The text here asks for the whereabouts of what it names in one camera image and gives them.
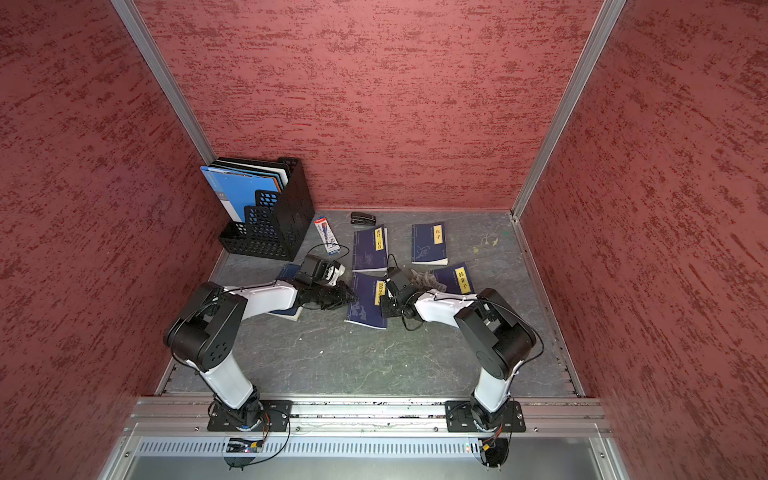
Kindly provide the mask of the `grey striped wiping cloth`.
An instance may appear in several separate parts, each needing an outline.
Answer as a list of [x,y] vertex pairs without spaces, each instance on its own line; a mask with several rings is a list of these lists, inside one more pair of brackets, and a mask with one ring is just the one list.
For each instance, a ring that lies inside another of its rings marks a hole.
[[425,290],[437,290],[439,292],[447,291],[447,285],[441,283],[431,272],[411,270],[411,283],[416,287]]

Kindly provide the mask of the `navy book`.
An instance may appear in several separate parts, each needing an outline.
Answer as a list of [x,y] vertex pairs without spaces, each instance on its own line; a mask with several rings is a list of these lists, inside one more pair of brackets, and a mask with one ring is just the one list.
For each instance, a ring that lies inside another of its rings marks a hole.
[[[280,281],[291,281],[295,278],[296,273],[299,271],[300,266],[296,264],[286,264],[278,275],[277,279]],[[290,309],[273,310],[269,312],[269,315],[284,318],[292,321],[297,321],[303,312],[301,305],[294,305]]]
[[388,266],[387,228],[360,230],[353,238],[354,272],[383,272]]
[[381,309],[381,297],[388,298],[386,282],[380,277],[354,273],[352,290],[356,299],[348,306],[345,322],[376,330],[385,330],[387,319]]
[[419,265],[447,265],[448,254],[443,222],[412,226],[411,261]]
[[474,293],[473,284],[465,263],[446,266],[432,271],[436,281],[445,286],[445,292],[456,295]]

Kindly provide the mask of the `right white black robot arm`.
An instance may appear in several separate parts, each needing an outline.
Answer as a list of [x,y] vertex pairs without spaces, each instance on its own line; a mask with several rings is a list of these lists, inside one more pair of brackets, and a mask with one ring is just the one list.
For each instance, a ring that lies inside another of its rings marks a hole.
[[462,333],[481,366],[469,412],[477,429],[499,429],[513,379],[538,342],[535,329],[492,288],[477,294],[450,294],[419,286],[396,267],[387,269],[384,281],[386,314],[404,321],[439,323]]

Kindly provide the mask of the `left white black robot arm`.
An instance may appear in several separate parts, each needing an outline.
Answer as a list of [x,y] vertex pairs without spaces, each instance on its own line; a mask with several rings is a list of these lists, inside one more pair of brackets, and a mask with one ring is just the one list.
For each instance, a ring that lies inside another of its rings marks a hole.
[[243,320],[309,304],[334,310],[356,300],[343,281],[334,286],[274,280],[250,287],[206,282],[195,290],[164,337],[178,363],[193,369],[213,393],[213,412],[240,431],[266,426],[257,387],[238,365],[233,347]]

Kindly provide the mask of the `pencil box white blue red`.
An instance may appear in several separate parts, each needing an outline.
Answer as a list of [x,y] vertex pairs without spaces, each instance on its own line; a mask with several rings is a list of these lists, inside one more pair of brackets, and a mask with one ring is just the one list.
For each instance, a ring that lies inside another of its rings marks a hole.
[[329,255],[335,255],[340,252],[341,246],[339,245],[335,234],[333,233],[328,219],[326,217],[316,218],[313,222],[318,234],[320,235],[320,244],[325,248]]

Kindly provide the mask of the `black mesh file organizer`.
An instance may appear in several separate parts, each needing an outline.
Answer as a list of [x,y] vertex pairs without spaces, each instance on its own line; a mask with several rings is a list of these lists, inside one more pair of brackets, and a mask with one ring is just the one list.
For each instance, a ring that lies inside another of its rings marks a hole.
[[257,166],[285,171],[286,186],[280,192],[257,190],[254,203],[244,208],[244,221],[229,222],[219,241],[230,254],[294,260],[315,214],[302,161],[295,157],[275,161],[220,158],[214,165],[247,172]]

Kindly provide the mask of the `blue folder in organizer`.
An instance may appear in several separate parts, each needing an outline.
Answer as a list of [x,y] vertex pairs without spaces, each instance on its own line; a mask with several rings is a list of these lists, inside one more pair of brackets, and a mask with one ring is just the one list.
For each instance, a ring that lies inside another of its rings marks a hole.
[[283,180],[278,173],[243,171],[227,167],[202,166],[203,176],[234,222],[244,223],[245,208],[256,205],[256,192],[280,193]]

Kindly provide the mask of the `dark folders in organizer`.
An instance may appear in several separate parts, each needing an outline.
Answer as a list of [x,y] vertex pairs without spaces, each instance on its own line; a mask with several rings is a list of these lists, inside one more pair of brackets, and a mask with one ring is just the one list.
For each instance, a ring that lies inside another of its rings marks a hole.
[[290,167],[279,162],[220,157],[212,163],[212,166],[270,174],[277,178],[281,188],[285,187],[290,180]]

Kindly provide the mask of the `aluminium mounting rail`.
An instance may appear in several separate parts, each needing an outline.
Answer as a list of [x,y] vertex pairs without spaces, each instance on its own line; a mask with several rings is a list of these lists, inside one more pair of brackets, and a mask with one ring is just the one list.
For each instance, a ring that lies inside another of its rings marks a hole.
[[[448,436],[446,398],[286,396],[292,433],[304,436]],[[122,432],[157,436],[210,436],[212,398],[204,394],[141,397]],[[601,401],[589,398],[518,398],[524,436],[604,437],[613,430]]]

